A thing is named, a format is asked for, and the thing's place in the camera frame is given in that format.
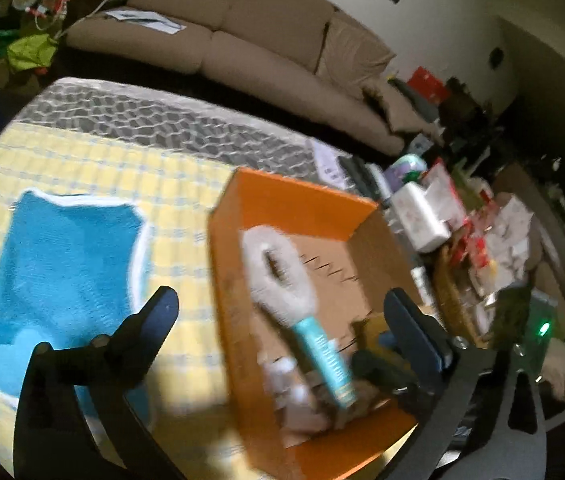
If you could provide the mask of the white tissue box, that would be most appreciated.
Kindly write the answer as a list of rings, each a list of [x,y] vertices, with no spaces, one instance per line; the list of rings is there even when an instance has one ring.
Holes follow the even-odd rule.
[[[404,184],[392,195],[391,207],[416,252],[429,254],[451,237],[449,228],[437,217],[420,185]]]

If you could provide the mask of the green bag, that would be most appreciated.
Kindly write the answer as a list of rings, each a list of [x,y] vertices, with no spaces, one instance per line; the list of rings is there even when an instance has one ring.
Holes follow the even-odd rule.
[[[48,34],[22,37],[7,47],[7,60],[14,72],[49,68],[58,50],[58,42]]]

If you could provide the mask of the yellow sponge block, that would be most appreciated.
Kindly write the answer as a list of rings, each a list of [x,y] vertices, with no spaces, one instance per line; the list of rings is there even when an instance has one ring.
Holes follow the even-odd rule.
[[[392,350],[380,342],[380,335],[389,330],[385,317],[380,312],[371,312],[365,318],[355,320],[351,323],[356,348],[367,350],[389,359],[390,356],[397,356]]]

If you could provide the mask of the red box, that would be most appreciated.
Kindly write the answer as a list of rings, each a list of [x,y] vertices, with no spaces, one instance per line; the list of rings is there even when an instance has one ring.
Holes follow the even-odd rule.
[[[407,84],[420,96],[436,106],[439,106],[451,96],[451,92],[444,82],[421,66],[412,73]]]

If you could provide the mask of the wicker basket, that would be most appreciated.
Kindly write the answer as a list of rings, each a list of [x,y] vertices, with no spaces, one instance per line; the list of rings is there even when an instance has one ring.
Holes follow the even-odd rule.
[[[488,349],[489,343],[478,332],[468,307],[461,300],[450,266],[450,246],[443,245],[435,259],[433,270],[433,289],[442,323],[451,336],[465,338],[480,349]]]

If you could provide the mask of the grey pebble pattern mat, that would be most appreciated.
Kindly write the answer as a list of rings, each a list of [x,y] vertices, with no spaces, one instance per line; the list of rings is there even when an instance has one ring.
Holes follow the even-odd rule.
[[[55,127],[186,153],[230,166],[348,190],[341,168],[328,178],[307,136],[189,96],[98,79],[61,78],[17,114]]]

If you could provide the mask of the fluffy teal handle brush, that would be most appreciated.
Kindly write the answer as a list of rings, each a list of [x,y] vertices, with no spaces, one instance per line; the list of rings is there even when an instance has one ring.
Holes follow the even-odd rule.
[[[295,336],[341,410],[352,408],[351,372],[317,319],[319,300],[296,246],[273,226],[255,226],[242,233],[241,248],[252,301]]]

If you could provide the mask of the blue mesh zipper pouch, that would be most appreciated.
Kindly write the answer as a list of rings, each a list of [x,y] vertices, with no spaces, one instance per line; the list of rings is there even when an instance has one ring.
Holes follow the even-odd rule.
[[[12,408],[41,341],[83,347],[145,298],[152,225],[116,197],[27,188],[0,253],[0,397]]]

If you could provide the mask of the orange cardboard box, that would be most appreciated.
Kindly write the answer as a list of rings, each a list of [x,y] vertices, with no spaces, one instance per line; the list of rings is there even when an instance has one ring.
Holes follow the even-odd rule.
[[[354,377],[394,287],[419,299],[371,200],[248,168],[209,219],[232,407],[249,463],[277,479],[344,479],[415,418]]]

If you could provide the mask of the white plastic pipe connectors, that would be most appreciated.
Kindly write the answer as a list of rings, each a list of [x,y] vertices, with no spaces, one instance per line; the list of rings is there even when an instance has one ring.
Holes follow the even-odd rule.
[[[342,429],[347,412],[333,400],[322,375],[304,375],[290,356],[271,359],[264,351],[258,364],[265,374],[265,389],[273,396],[274,412],[282,431],[292,437],[309,438],[328,430]]]

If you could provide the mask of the brown throw pillow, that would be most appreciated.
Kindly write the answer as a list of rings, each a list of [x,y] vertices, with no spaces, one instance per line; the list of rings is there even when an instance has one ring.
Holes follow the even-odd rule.
[[[351,98],[362,101],[363,83],[379,77],[395,53],[347,14],[330,18],[316,75]]]

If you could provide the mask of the papers on sofa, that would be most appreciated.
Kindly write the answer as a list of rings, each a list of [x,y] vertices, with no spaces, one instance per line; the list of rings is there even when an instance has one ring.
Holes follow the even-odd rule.
[[[153,11],[114,9],[104,12],[104,15],[122,23],[139,25],[168,35],[177,34],[187,28],[186,25],[173,22]]]

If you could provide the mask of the yellow plaid tablecloth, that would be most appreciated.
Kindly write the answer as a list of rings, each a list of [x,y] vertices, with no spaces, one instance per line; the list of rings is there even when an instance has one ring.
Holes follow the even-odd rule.
[[[160,286],[179,318],[134,396],[189,478],[254,479],[230,420],[206,222],[232,167],[17,122],[0,135],[0,464],[34,346],[113,332]]]

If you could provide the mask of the black zigzag wire headband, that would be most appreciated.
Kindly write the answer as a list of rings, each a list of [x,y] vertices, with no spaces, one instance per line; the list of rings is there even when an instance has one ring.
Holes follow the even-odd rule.
[[[324,278],[335,280],[340,284],[354,283],[359,279],[355,272],[348,270],[345,266],[340,266],[340,264],[334,263],[331,260],[323,259],[320,255],[309,256],[301,254],[300,258],[307,269],[323,276]]]

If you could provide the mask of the brown sofa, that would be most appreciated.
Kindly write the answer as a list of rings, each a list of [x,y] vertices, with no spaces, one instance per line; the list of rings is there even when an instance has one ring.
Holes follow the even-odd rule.
[[[60,56],[71,73],[198,91],[388,156],[420,134],[442,139],[440,127],[386,81],[385,70],[363,83],[362,101],[316,75],[330,18],[345,13],[328,0],[127,0],[125,6],[187,28],[168,35],[99,11],[63,40]]]

